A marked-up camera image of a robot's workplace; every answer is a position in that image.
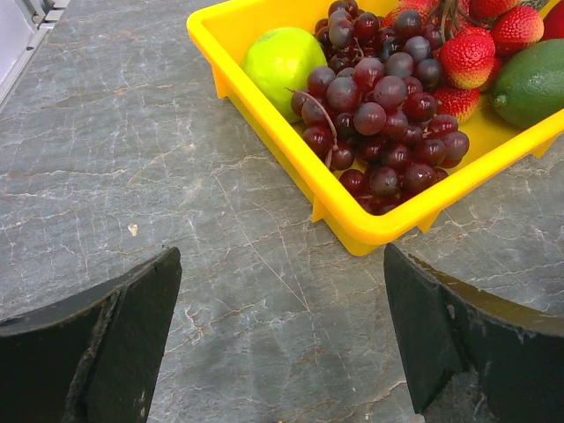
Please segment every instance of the red strawberry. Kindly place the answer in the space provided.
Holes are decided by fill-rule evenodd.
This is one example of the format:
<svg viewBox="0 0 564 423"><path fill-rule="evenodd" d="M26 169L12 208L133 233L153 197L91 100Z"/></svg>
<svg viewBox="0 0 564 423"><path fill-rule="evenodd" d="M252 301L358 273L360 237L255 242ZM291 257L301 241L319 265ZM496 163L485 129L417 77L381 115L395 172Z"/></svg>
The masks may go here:
<svg viewBox="0 0 564 423"><path fill-rule="evenodd" d="M520 0L471 0L472 13L477 18L493 19L517 6Z"/></svg>
<svg viewBox="0 0 564 423"><path fill-rule="evenodd" d="M504 56L537 42L544 31L543 19L536 10L530 6L517 6L495 22L491 34L496 53Z"/></svg>
<svg viewBox="0 0 564 423"><path fill-rule="evenodd" d="M487 77L487 81L479 88L479 91L481 93L484 93L490 89L490 85L495 80L495 77L497 77L497 74L501 71L502 66L503 66L503 62L498 56L496 56L493 60L493 68L492 71L490 72L490 76Z"/></svg>
<svg viewBox="0 0 564 423"><path fill-rule="evenodd" d="M494 66L495 46L485 35L472 33L448 40L439 54L447 82L471 90L487 81Z"/></svg>
<svg viewBox="0 0 564 423"><path fill-rule="evenodd" d="M437 3L439 3L438 0L400 0L397 6L386 15L380 28L393 27L397 15L409 10L416 11L421 16L421 22L425 24L429 12Z"/></svg>
<svg viewBox="0 0 564 423"><path fill-rule="evenodd" d="M479 89L459 90L450 86L441 86L433 93L437 100L437 115L453 115L458 123L470 119L478 108Z"/></svg>

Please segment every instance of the green apple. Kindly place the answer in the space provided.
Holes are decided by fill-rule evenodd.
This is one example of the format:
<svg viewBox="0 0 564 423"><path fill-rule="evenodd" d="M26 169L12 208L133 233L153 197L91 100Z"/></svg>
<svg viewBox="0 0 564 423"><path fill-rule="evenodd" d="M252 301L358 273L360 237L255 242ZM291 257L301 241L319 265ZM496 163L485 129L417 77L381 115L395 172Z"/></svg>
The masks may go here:
<svg viewBox="0 0 564 423"><path fill-rule="evenodd" d="M327 66L315 37L300 28L281 27L264 33L249 47L241 68L272 105L292 123L300 120L290 107L292 93L305 90L309 73Z"/></svg>

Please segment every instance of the grape stem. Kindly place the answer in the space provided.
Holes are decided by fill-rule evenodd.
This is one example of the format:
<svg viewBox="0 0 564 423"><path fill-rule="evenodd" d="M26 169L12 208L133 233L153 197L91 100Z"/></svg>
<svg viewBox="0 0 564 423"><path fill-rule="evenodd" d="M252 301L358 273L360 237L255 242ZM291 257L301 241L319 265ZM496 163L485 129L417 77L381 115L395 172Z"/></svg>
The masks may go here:
<svg viewBox="0 0 564 423"><path fill-rule="evenodd" d="M329 127L331 129L331 135L333 136L333 149L335 150L335 147L337 147L337 130L335 129L335 125L333 124L329 113L327 113L327 110L325 110L323 105L319 101L317 101L317 99L310 93L306 93L305 91L296 91L291 88L286 88L286 90L288 90L290 93L300 93L302 95L305 95L309 100L312 100L322 110L323 115L325 116L325 119L327 120L327 123L329 124Z"/></svg>

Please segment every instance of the red grape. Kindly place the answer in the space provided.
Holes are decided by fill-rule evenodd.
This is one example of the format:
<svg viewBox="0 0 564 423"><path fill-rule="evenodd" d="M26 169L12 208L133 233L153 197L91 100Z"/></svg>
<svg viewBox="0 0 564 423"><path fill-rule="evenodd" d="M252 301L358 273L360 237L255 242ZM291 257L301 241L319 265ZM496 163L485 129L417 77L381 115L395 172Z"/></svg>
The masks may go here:
<svg viewBox="0 0 564 423"><path fill-rule="evenodd" d="M444 169L441 169L440 167L437 167L434 172L437 174L437 182L442 181L443 179L446 179L447 176L449 176L449 174L447 174L447 171Z"/></svg>
<svg viewBox="0 0 564 423"><path fill-rule="evenodd" d="M303 105L307 99L308 97L306 97L303 93L300 93L299 91L295 92L292 96L292 100L290 101L290 107L292 108L292 111L299 117L301 117L301 108L303 108Z"/></svg>
<svg viewBox="0 0 564 423"><path fill-rule="evenodd" d="M323 97L327 87L335 77L335 72L328 66L319 66L313 69L308 76L309 93L314 97Z"/></svg>
<svg viewBox="0 0 564 423"><path fill-rule="evenodd" d="M436 172L427 163L413 162L404 173L404 189L419 194L436 183Z"/></svg>
<svg viewBox="0 0 564 423"><path fill-rule="evenodd" d="M447 147L439 138L426 138L417 144L414 151L415 159L431 166L437 166L444 160Z"/></svg>
<svg viewBox="0 0 564 423"><path fill-rule="evenodd" d="M388 113L380 135L389 141L401 141L407 131L408 124L407 116L403 111L397 110L394 113Z"/></svg>
<svg viewBox="0 0 564 423"><path fill-rule="evenodd" d="M421 32L421 16L414 10L402 11L394 22L394 31L399 40L407 41Z"/></svg>
<svg viewBox="0 0 564 423"><path fill-rule="evenodd" d="M410 121L425 122L434 116L437 103L431 94L413 93L407 96L402 110Z"/></svg>
<svg viewBox="0 0 564 423"><path fill-rule="evenodd" d="M356 18L359 14L359 6L355 0L345 0L346 11L348 11L353 18Z"/></svg>
<svg viewBox="0 0 564 423"><path fill-rule="evenodd" d="M433 24L425 25L423 36L429 41L432 50L442 47L441 28Z"/></svg>
<svg viewBox="0 0 564 423"><path fill-rule="evenodd" d="M395 76L388 76L380 79L374 89L374 100L384 110L399 108L407 98L407 85Z"/></svg>
<svg viewBox="0 0 564 423"><path fill-rule="evenodd" d="M419 126L408 125L402 142L410 147L417 145L423 140L423 130Z"/></svg>
<svg viewBox="0 0 564 423"><path fill-rule="evenodd" d="M416 35L405 42L404 52L410 55L415 63L419 63L431 54L431 44L427 39Z"/></svg>
<svg viewBox="0 0 564 423"><path fill-rule="evenodd" d="M386 198L384 201L380 202L376 206L376 210L373 214L376 215L376 216L383 216L387 212L391 212L392 210L394 210L400 204L401 204L401 201L399 201L395 197Z"/></svg>
<svg viewBox="0 0 564 423"><path fill-rule="evenodd" d="M364 103L354 115L354 128L362 135L375 135L386 123L386 112L377 103Z"/></svg>
<svg viewBox="0 0 564 423"><path fill-rule="evenodd" d="M431 119L427 130L436 135L445 135L458 130L458 120L452 115L437 115Z"/></svg>
<svg viewBox="0 0 564 423"><path fill-rule="evenodd" d="M354 163L352 147L344 141L337 141L337 150L333 150L331 169L346 170Z"/></svg>
<svg viewBox="0 0 564 423"><path fill-rule="evenodd" d="M301 108L301 118L307 126L328 125L327 118L319 106L311 99L307 99Z"/></svg>
<svg viewBox="0 0 564 423"><path fill-rule="evenodd" d="M325 97L336 112L351 112L359 105L360 89L351 78L336 78L329 84Z"/></svg>
<svg viewBox="0 0 564 423"><path fill-rule="evenodd" d="M378 19L374 13L363 13L354 22L354 35L360 43L364 44L374 38L378 33L378 27Z"/></svg>
<svg viewBox="0 0 564 423"><path fill-rule="evenodd" d="M354 25L348 20L339 20L329 27L329 39L333 46L345 48L353 42Z"/></svg>
<svg viewBox="0 0 564 423"><path fill-rule="evenodd" d="M327 26L324 26L315 33L315 39L318 40L324 48L333 47L331 45L331 40L329 39L329 28Z"/></svg>
<svg viewBox="0 0 564 423"><path fill-rule="evenodd" d="M336 1L331 3L329 10L327 11L327 16L331 16L335 11L346 11L347 5L345 2Z"/></svg>
<svg viewBox="0 0 564 423"><path fill-rule="evenodd" d="M404 82L407 85L407 95L413 93L423 93L423 85L415 77L404 78Z"/></svg>
<svg viewBox="0 0 564 423"><path fill-rule="evenodd" d="M349 137L357 137L359 133L354 128L353 123L354 113L344 112L335 118L333 122L337 130L338 139L347 139Z"/></svg>
<svg viewBox="0 0 564 423"><path fill-rule="evenodd" d="M374 90L376 83L384 76L384 65L378 59L365 57L356 65L352 78L363 93Z"/></svg>
<svg viewBox="0 0 564 423"><path fill-rule="evenodd" d="M400 190L399 175L391 167L379 167L368 181L370 192L378 197L392 197Z"/></svg>
<svg viewBox="0 0 564 423"><path fill-rule="evenodd" d="M317 21L317 23L315 24L314 33L317 33L321 28L328 26L327 25L328 22L329 22L329 20L327 18L319 19Z"/></svg>
<svg viewBox="0 0 564 423"><path fill-rule="evenodd" d="M333 144L329 130L323 126L312 126L301 134L302 139L319 157L325 156Z"/></svg>
<svg viewBox="0 0 564 423"><path fill-rule="evenodd" d="M403 173L412 163L412 152L405 144L395 143L383 153L381 163Z"/></svg>
<svg viewBox="0 0 564 423"><path fill-rule="evenodd" d="M400 78L410 77L413 74L413 67L413 58L403 51L391 55L384 65L386 75L395 75Z"/></svg>
<svg viewBox="0 0 564 423"><path fill-rule="evenodd" d="M347 11L334 11L329 16L327 26L331 28L331 26L339 20L348 20L349 22L353 22L353 18L351 18L351 15L349 15Z"/></svg>
<svg viewBox="0 0 564 423"><path fill-rule="evenodd" d="M442 66L436 59L425 59L417 63L413 76L423 85L427 92L434 91L441 83Z"/></svg>
<svg viewBox="0 0 564 423"><path fill-rule="evenodd" d="M442 142L447 147L446 160L461 160L470 148L470 140L459 130L443 135Z"/></svg>
<svg viewBox="0 0 564 423"><path fill-rule="evenodd" d="M458 160L445 159L445 160L442 161L442 163L439 166L444 167L445 169L451 169L453 167L458 166L461 161L462 161L462 159L458 159Z"/></svg>
<svg viewBox="0 0 564 423"><path fill-rule="evenodd" d="M371 137L368 141L365 141L359 146L357 157L368 163L368 165L375 165L378 163L385 148L386 141L380 137Z"/></svg>
<svg viewBox="0 0 564 423"><path fill-rule="evenodd" d="M342 71L344 68L352 67L353 62L351 59L343 54L334 55L329 60L329 67L333 69L333 71L337 74Z"/></svg>
<svg viewBox="0 0 564 423"><path fill-rule="evenodd" d="M353 196L360 194L366 185L364 174L357 169L345 170L338 180Z"/></svg>

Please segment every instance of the marble countertop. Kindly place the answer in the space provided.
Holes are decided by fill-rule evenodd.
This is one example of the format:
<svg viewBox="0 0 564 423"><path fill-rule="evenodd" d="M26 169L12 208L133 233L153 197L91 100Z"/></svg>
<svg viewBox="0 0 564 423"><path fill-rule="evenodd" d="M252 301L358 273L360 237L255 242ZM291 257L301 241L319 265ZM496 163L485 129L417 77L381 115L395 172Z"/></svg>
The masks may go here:
<svg viewBox="0 0 564 423"><path fill-rule="evenodd" d="M0 318L163 246L183 280L149 421L421 422L382 249L350 256L228 100L185 22L213 0L73 0L0 114ZM564 142L397 245L564 315Z"/></svg>

